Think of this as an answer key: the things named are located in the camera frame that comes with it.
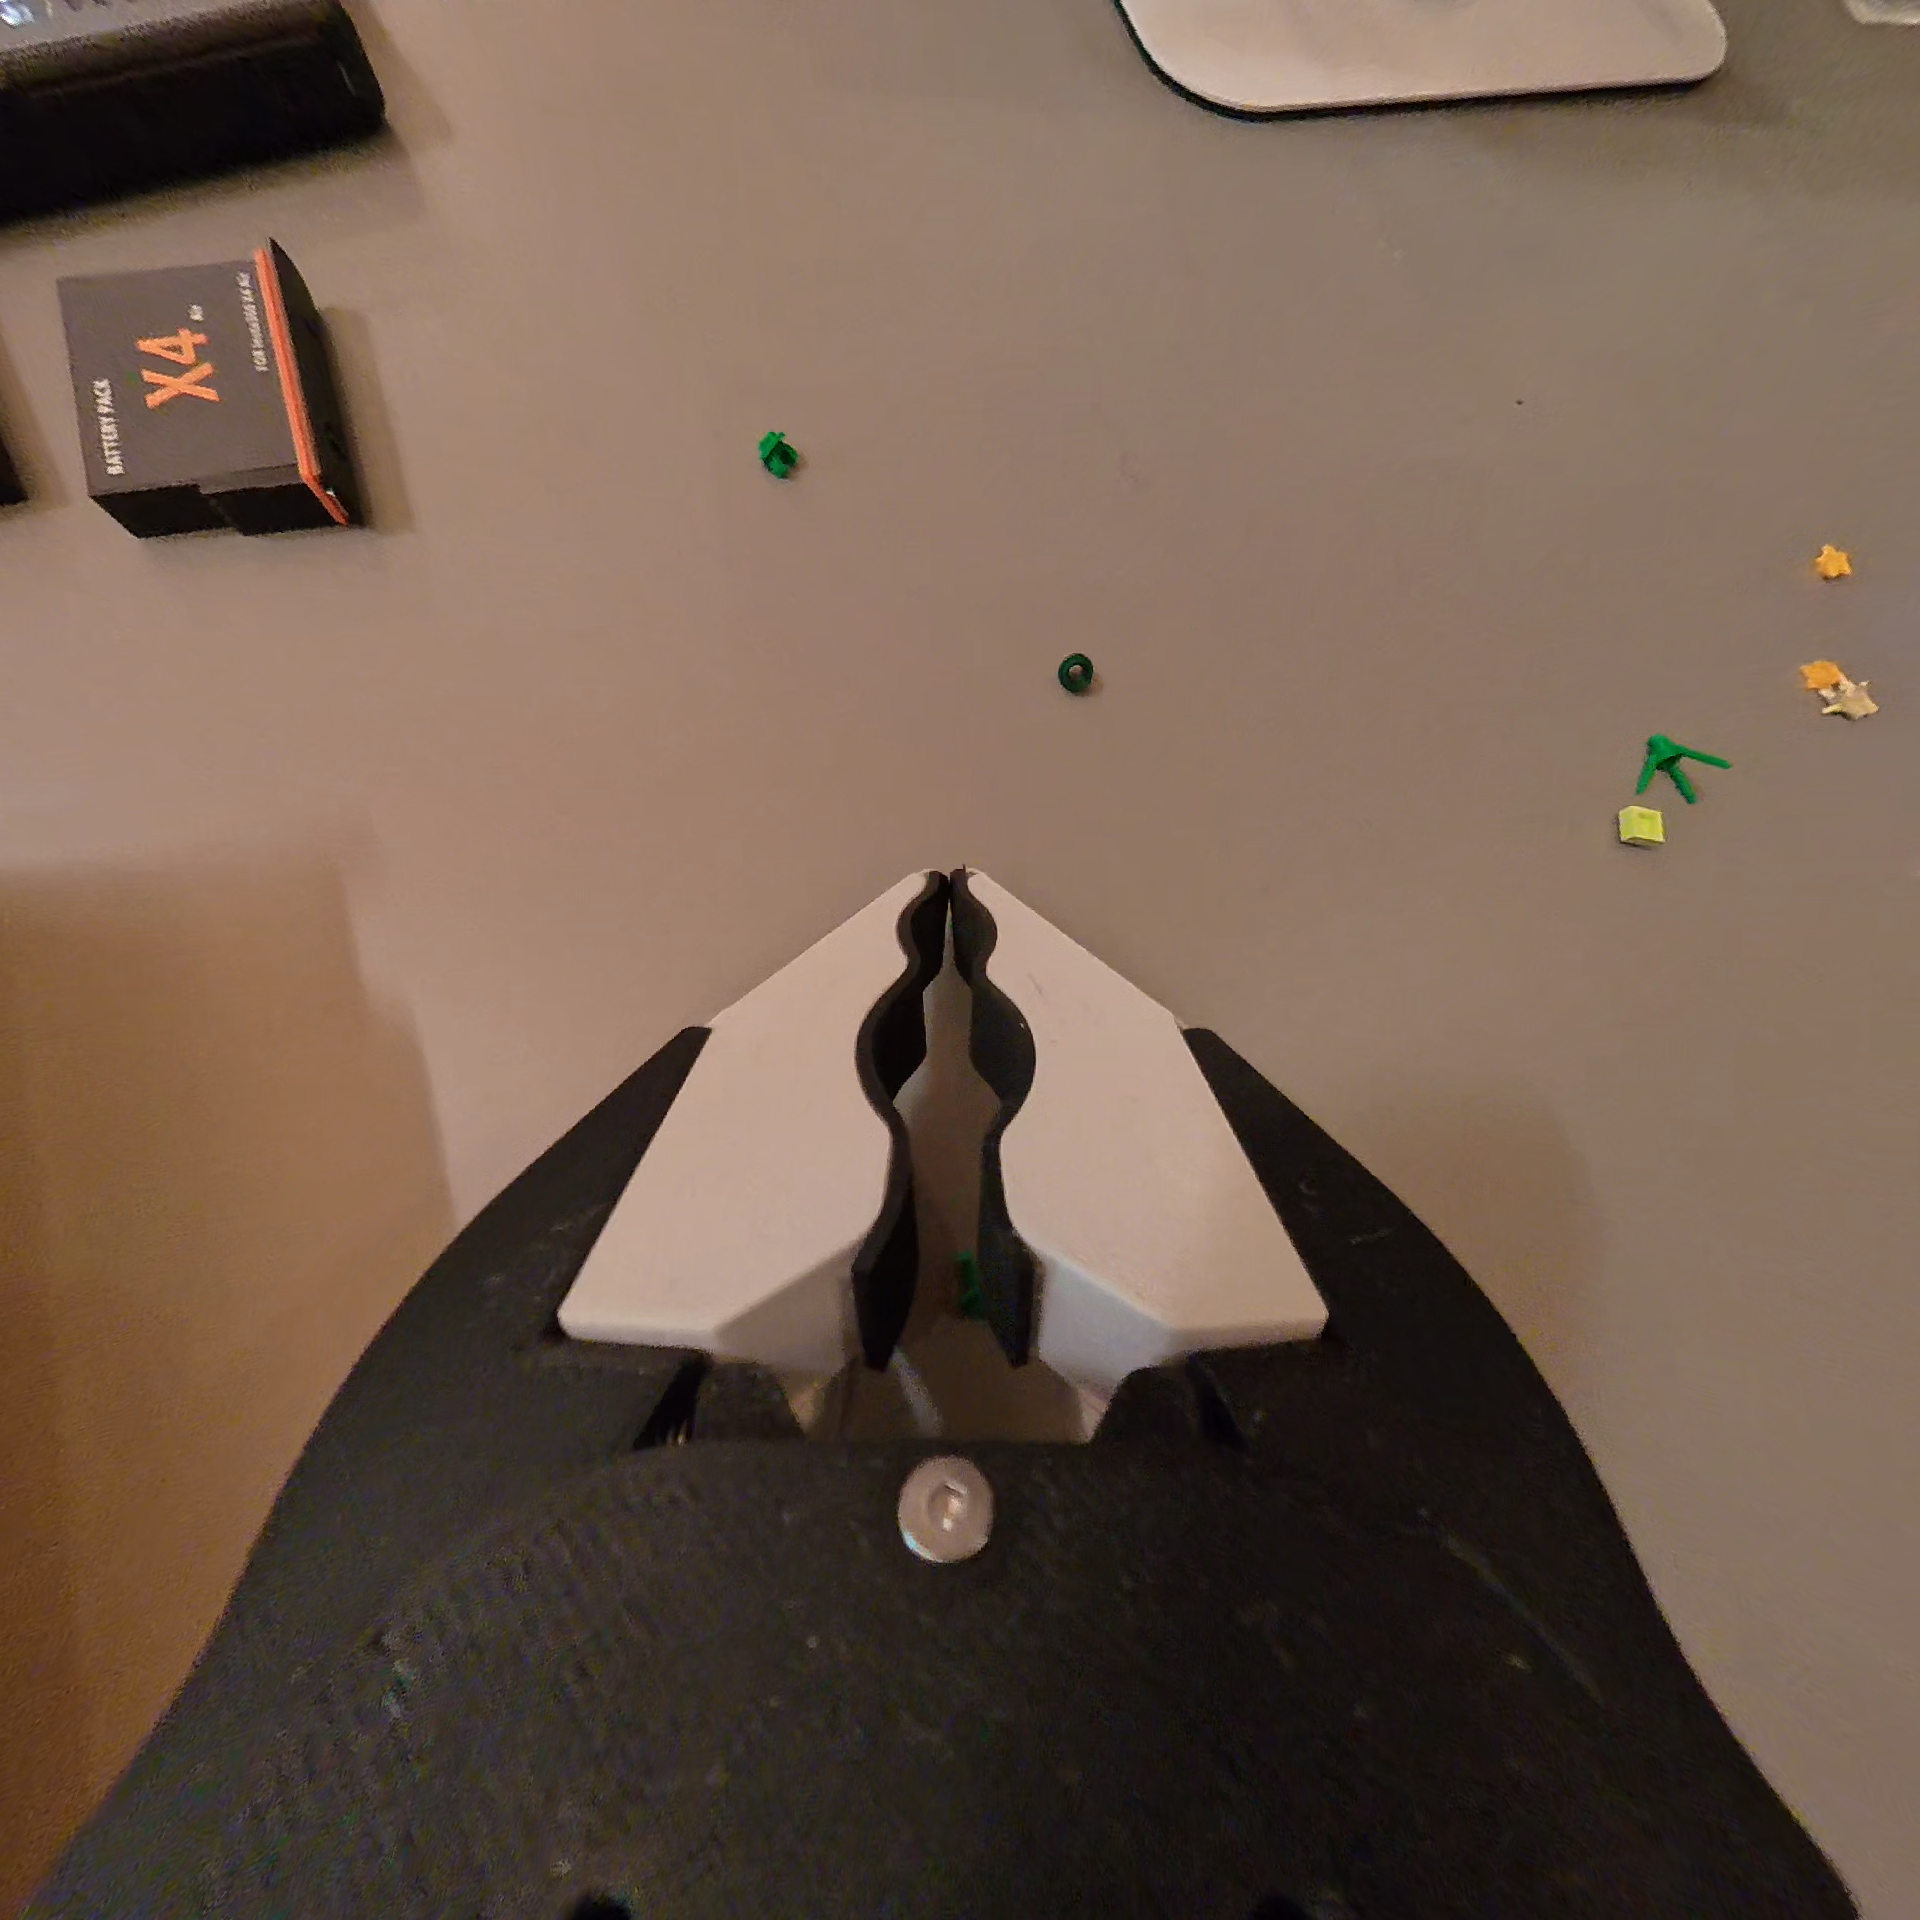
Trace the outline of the black flat box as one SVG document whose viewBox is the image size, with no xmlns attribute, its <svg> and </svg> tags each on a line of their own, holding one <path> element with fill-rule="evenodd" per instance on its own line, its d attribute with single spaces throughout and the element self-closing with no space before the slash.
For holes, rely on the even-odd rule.
<svg viewBox="0 0 1920 1920">
<path fill-rule="evenodd" d="M 2 225 L 378 134 L 346 3 L 2 3 Z"/>
</svg>

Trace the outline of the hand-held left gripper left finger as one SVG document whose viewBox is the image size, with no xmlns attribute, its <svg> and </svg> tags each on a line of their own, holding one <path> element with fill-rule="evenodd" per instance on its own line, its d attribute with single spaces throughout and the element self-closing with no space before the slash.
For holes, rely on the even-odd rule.
<svg viewBox="0 0 1920 1920">
<path fill-rule="evenodd" d="M 885 1371 L 918 1294 L 899 1095 L 951 883 L 907 874 L 720 1011 L 561 1301 L 569 1338 L 789 1379 Z"/>
</svg>

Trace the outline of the black battery pack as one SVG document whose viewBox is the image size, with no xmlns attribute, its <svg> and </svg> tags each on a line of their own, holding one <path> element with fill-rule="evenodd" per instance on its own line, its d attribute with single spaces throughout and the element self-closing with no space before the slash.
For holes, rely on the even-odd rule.
<svg viewBox="0 0 1920 1920">
<path fill-rule="evenodd" d="M 322 313 L 277 239 L 58 281 L 86 494 L 134 539 L 364 525 Z"/>
</svg>

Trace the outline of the green stem toy piece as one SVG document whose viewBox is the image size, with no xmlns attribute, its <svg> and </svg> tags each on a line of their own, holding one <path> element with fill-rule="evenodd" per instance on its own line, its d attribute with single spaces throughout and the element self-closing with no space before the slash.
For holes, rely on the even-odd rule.
<svg viewBox="0 0 1920 1920">
<path fill-rule="evenodd" d="M 1735 766 L 1719 756 L 1712 756 L 1705 749 L 1689 749 L 1679 739 L 1654 732 L 1644 739 L 1641 749 L 1641 766 L 1639 766 L 1639 780 L 1637 780 L 1637 802 L 1641 802 L 1654 780 L 1668 780 L 1668 787 L 1689 803 L 1697 803 L 1697 787 L 1691 780 L 1691 769 L 1706 769 L 1706 771 L 1730 771 Z"/>
</svg>

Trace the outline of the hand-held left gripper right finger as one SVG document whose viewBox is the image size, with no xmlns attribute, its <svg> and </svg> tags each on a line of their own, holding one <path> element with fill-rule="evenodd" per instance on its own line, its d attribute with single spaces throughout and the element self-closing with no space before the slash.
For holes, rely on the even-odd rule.
<svg viewBox="0 0 1920 1920">
<path fill-rule="evenodd" d="M 1109 1401 L 1144 1370 L 1319 1338 L 1325 1301 L 1182 1021 L 994 879 L 951 885 L 994 1099 L 976 1266 L 1001 1356 Z"/>
</svg>

